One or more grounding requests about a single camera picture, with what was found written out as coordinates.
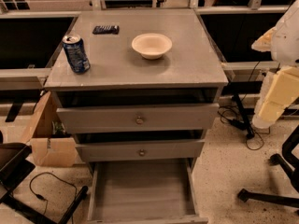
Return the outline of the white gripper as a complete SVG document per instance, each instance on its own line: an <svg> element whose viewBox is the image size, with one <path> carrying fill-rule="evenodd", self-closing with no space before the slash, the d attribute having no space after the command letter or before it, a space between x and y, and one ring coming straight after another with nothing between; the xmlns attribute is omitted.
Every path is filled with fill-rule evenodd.
<svg viewBox="0 0 299 224"><path fill-rule="evenodd" d="M272 27L251 48L260 52L271 50L272 59L282 65L297 65L299 61L299 0L296 0ZM263 79L260 98L254 109L252 124L259 129L273 125L284 110L299 97L299 68L285 66L278 72L268 72Z"/></svg>

